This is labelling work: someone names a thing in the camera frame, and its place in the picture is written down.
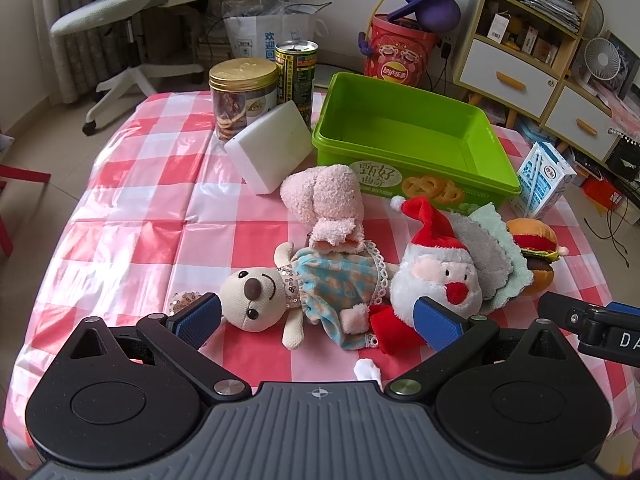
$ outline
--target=chair base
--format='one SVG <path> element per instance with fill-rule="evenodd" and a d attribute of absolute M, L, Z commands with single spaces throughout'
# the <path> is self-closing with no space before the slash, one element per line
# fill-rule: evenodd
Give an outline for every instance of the chair base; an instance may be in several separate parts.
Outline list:
<path fill-rule="evenodd" d="M 116 102 L 132 86 L 137 85 L 144 95 L 150 97 L 158 92 L 149 82 L 149 79 L 195 74 L 203 71 L 204 69 L 197 64 L 156 65 L 143 63 L 138 66 L 128 67 L 111 79 L 103 81 L 95 88 L 97 94 L 100 92 L 106 92 L 106 94 L 88 111 L 84 119 L 82 132 L 88 136 L 93 135 L 95 133 L 96 115 Z"/>

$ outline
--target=red santa hat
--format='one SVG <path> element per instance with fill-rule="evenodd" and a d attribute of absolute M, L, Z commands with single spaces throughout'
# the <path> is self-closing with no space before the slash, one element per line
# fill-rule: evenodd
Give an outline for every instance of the red santa hat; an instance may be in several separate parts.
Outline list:
<path fill-rule="evenodd" d="M 473 263 L 467 248 L 456 238 L 449 219 L 434 208 L 427 198 L 417 196 L 406 200 L 395 196 L 391 199 L 391 207 L 422 222 L 422 227 L 407 245 L 403 260 L 429 254 L 442 261 Z"/>

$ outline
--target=gray office chair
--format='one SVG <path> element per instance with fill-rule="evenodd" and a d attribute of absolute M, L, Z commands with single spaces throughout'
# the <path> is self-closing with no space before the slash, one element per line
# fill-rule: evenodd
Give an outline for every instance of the gray office chair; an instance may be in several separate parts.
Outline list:
<path fill-rule="evenodd" d="M 107 81 L 101 82 L 96 87 L 95 90 L 98 94 L 105 91 L 106 94 L 87 113 L 82 127 L 82 132 L 85 135 L 89 136 L 95 133 L 96 115 L 119 99 L 133 85 L 138 85 L 145 95 L 151 96 L 158 92 L 149 82 L 149 79 L 203 72 L 203 68 L 197 64 L 158 65 L 142 63 L 131 22 L 131 17 L 143 9 L 174 7 L 193 1 L 195 0 L 95 0 L 62 16 L 51 26 L 50 32 L 53 35 L 62 36 L 122 20 L 126 22 L 129 65 L 123 72 Z"/>

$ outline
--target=green plastic box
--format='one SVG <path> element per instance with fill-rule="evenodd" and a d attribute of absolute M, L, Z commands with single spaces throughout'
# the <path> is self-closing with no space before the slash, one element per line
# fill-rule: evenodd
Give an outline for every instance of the green plastic box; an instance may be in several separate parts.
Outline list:
<path fill-rule="evenodd" d="M 421 195 L 469 214 L 520 193 L 482 110 L 389 81 L 334 75 L 313 144 L 319 166 L 350 166 L 369 194 Z"/>

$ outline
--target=milk carton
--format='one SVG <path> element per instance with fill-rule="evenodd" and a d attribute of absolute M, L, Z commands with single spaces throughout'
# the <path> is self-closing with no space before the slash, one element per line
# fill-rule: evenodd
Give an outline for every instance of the milk carton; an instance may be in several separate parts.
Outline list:
<path fill-rule="evenodd" d="M 522 218 L 544 216 L 574 176 L 574 169 L 552 144 L 536 142 L 518 170 L 521 191 L 510 200 L 511 208 Z"/>

